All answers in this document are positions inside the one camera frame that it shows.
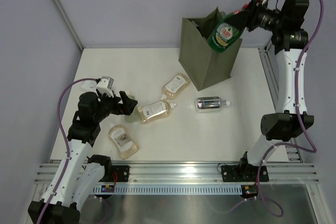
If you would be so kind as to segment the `green Fairy dish soap bottle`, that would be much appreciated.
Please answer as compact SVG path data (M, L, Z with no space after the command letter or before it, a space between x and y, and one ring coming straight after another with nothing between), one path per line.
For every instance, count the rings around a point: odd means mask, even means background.
M229 25L227 20L238 14L240 10L236 10L223 17L207 39L208 45L216 52L222 53L229 48L238 38L241 37L243 30Z

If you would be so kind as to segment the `clear amber soap pouch bottle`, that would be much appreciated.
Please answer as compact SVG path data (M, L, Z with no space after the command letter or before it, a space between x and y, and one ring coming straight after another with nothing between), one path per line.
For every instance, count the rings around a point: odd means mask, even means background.
M174 100L189 84L190 79L177 73L168 83L162 86L160 100Z

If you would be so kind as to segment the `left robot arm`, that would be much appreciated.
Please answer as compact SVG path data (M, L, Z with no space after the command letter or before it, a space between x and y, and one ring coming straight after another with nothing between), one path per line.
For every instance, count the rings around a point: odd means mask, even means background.
M113 178L111 158L90 152L109 115L130 115L137 100L124 91L119 96L86 92L79 97L78 110L65 136L65 156L48 189L32 201L28 214L33 223L79 223L80 212L94 186Z

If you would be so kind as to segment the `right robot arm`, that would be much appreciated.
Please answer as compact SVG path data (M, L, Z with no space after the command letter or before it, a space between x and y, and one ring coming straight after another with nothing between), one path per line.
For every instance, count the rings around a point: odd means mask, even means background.
M238 165L222 165L224 182L269 180L266 160L281 146L303 133L314 123L305 105L303 76L308 34L301 28L309 0L285 0L281 10L270 10L266 0L251 0L243 10L226 21L234 28L272 32L271 42L279 68L279 93L276 111L260 121L261 136L244 153Z

